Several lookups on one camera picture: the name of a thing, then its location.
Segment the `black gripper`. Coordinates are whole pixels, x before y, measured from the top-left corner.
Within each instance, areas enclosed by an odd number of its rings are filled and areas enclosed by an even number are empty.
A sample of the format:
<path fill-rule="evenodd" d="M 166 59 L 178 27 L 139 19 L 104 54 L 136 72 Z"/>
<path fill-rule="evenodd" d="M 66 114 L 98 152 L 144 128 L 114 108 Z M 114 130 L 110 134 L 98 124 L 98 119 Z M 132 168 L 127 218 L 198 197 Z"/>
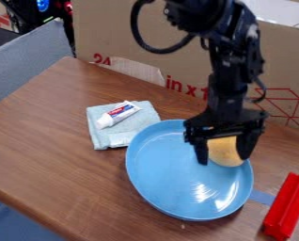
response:
<path fill-rule="evenodd" d="M 246 94 L 247 85 L 239 89 L 210 85 L 206 110 L 183 123 L 184 141 L 194 145 L 198 162 L 204 166 L 208 163 L 208 139 L 236 136 L 239 156 L 248 158 L 253 154 L 269 113 L 244 108 Z"/>

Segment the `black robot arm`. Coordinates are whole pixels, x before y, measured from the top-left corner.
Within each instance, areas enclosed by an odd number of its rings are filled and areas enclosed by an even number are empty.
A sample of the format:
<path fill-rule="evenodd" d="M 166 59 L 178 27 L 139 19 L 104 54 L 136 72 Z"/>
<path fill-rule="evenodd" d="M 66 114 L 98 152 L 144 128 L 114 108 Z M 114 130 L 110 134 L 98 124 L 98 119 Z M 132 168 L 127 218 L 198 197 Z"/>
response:
<path fill-rule="evenodd" d="M 206 165 L 208 141 L 235 137 L 235 150 L 247 160 L 267 118 L 267 112 L 244 107 L 248 85 L 262 83 L 265 65 L 257 17 L 240 0 L 164 1 L 167 20 L 202 39 L 212 68 L 206 110 L 184 121 L 184 141 L 194 146 L 198 162 Z"/>

